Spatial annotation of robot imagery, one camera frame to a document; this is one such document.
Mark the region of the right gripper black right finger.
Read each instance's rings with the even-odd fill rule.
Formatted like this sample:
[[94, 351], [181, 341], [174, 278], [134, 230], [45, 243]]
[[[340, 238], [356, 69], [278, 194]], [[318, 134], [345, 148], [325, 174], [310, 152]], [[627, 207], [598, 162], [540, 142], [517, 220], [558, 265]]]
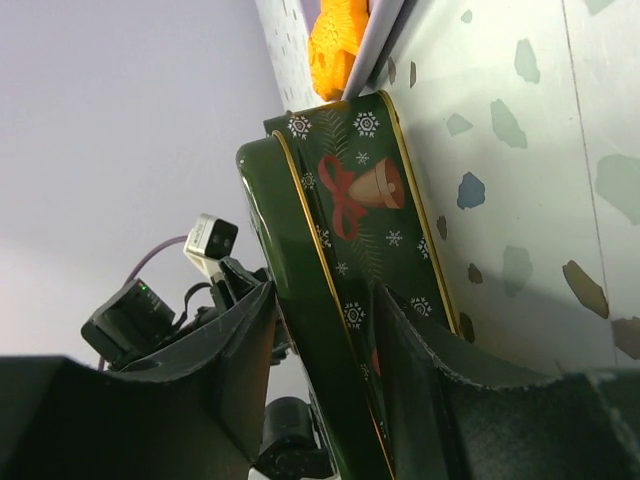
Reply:
[[495, 357], [374, 293], [384, 404], [400, 479], [635, 479], [639, 373], [549, 377]]

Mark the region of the gold tin lid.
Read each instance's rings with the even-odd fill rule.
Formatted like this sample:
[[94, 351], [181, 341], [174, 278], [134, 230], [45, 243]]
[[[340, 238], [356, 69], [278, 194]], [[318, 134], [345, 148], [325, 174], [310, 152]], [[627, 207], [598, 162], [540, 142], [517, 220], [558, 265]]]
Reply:
[[237, 165], [338, 473], [344, 479], [391, 479], [391, 460], [284, 136], [274, 131], [243, 145]]

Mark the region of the square cookie tin box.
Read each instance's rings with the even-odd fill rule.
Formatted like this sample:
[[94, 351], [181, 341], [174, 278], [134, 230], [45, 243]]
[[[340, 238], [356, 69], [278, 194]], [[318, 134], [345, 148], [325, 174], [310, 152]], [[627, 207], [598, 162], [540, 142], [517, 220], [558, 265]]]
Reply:
[[312, 232], [364, 372], [377, 371], [375, 283], [455, 331], [453, 306], [399, 116], [380, 90], [268, 119], [294, 165]]

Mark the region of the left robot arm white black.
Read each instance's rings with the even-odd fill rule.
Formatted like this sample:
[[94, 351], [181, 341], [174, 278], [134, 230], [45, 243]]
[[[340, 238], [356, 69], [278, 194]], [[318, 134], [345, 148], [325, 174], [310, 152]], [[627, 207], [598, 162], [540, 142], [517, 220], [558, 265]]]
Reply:
[[[134, 277], [98, 307], [81, 328], [83, 339], [113, 372], [132, 371], [149, 356], [215, 326], [255, 288], [269, 280], [265, 270], [225, 265], [217, 279], [200, 282], [184, 295], [179, 317], [143, 280]], [[252, 469], [269, 479], [326, 479], [334, 474], [327, 444], [318, 440], [317, 415], [296, 396], [269, 401]]]

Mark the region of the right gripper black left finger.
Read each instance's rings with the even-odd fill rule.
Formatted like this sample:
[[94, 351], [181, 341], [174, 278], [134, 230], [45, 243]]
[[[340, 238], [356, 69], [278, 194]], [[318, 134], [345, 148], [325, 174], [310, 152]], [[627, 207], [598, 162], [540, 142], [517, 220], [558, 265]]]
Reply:
[[5, 479], [244, 479], [262, 438], [271, 283], [121, 372], [1, 361]]

